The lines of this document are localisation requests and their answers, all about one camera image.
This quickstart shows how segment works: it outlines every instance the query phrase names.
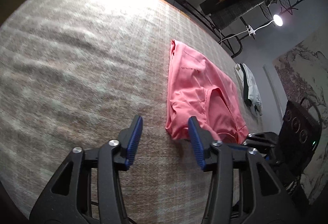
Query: blue gripper pad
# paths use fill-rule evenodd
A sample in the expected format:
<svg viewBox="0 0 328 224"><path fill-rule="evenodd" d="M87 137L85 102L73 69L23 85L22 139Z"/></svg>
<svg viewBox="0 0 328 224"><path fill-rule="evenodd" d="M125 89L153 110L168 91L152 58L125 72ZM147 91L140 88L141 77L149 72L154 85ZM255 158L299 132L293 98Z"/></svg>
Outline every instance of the blue gripper pad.
<svg viewBox="0 0 328 224"><path fill-rule="evenodd" d="M192 148L195 153L197 164L202 170L206 167L206 161L204 156L204 145L201 141L198 133L200 129L198 120L196 117L190 117L188 120L188 133L191 141Z"/></svg>
<svg viewBox="0 0 328 224"><path fill-rule="evenodd" d="M130 140L127 144L126 148L126 159L125 159L125 166L127 169L129 166L133 164L134 157L136 156L140 137L142 134L142 117L141 116L135 116L132 124L129 128L129 132L131 132Z"/></svg>

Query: folded clothing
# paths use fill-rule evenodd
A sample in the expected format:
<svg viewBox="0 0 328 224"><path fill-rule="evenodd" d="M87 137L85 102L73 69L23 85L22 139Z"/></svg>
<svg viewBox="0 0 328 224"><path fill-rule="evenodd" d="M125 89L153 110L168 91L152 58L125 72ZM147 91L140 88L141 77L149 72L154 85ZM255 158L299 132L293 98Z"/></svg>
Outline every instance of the folded clothing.
<svg viewBox="0 0 328 224"><path fill-rule="evenodd" d="M191 116L215 140L240 144L248 135L234 82L204 55L173 40L165 126L173 139L189 138Z"/></svg>
<svg viewBox="0 0 328 224"><path fill-rule="evenodd" d="M259 114L262 116L261 96L253 73L245 64L237 64L235 70L244 88L243 97L245 104L251 108L253 115L257 116Z"/></svg>

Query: blue rubber pad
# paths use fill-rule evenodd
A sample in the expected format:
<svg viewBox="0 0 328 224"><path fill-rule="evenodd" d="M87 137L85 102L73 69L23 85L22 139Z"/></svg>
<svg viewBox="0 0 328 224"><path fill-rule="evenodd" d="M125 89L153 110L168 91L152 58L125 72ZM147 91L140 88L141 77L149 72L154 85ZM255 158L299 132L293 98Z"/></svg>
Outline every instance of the blue rubber pad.
<svg viewBox="0 0 328 224"><path fill-rule="evenodd" d="M127 166L127 168L131 166L134 162L134 157L136 156L137 153L141 133L142 133L142 117L139 116L127 146L127 154L125 159L125 165Z"/></svg>
<svg viewBox="0 0 328 224"><path fill-rule="evenodd" d="M206 166L205 159L204 159L204 146L200 140L199 134L197 132L197 128L192 118L189 118L188 120L188 132L189 132L189 137L190 137L192 148L194 150L197 164L200 166L202 170L204 170Z"/></svg>

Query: white garment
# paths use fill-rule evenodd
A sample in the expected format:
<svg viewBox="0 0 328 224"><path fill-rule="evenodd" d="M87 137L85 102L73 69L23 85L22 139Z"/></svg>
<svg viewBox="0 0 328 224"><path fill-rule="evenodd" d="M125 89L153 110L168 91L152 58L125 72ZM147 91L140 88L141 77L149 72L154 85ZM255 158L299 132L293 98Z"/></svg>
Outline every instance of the white garment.
<svg viewBox="0 0 328 224"><path fill-rule="evenodd" d="M241 65L245 70L248 88L244 84L244 72L242 71ZM252 114L257 116L257 113L259 113L262 116L262 101L253 73L245 64L236 64L235 70L244 88L243 96L245 103L250 106Z"/></svg>

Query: light bulb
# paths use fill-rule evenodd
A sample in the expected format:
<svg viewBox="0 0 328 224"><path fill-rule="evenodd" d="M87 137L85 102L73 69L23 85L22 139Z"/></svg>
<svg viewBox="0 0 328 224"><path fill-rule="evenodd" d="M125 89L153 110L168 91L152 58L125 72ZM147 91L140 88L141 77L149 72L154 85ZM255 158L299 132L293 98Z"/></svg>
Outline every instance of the light bulb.
<svg viewBox="0 0 328 224"><path fill-rule="evenodd" d="M274 15L273 16L273 21L275 22L275 24L279 27L282 26L283 22L282 22L282 19L279 15Z"/></svg>

